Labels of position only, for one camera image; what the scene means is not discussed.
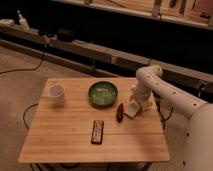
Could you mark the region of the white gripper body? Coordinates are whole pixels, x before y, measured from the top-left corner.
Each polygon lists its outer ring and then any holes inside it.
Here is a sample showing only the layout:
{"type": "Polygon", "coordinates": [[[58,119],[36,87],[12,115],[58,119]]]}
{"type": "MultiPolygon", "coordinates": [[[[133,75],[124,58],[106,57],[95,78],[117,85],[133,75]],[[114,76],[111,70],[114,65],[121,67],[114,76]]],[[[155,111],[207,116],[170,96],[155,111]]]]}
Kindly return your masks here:
{"type": "Polygon", "coordinates": [[[129,99],[129,103],[136,102],[140,106],[139,112],[148,111],[152,107],[150,88],[139,85],[133,85],[131,87],[131,91],[132,95],[129,99]]]}

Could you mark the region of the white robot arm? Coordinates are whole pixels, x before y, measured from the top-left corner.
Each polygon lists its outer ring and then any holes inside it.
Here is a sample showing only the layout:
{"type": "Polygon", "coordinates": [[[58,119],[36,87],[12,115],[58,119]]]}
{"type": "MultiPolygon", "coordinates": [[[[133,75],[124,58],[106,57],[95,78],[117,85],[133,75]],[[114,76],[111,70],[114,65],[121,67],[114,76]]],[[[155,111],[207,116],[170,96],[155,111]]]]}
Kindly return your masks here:
{"type": "Polygon", "coordinates": [[[134,97],[141,103],[155,92],[189,120],[182,171],[213,171],[213,103],[165,82],[162,74],[159,65],[139,68],[134,97]]]}

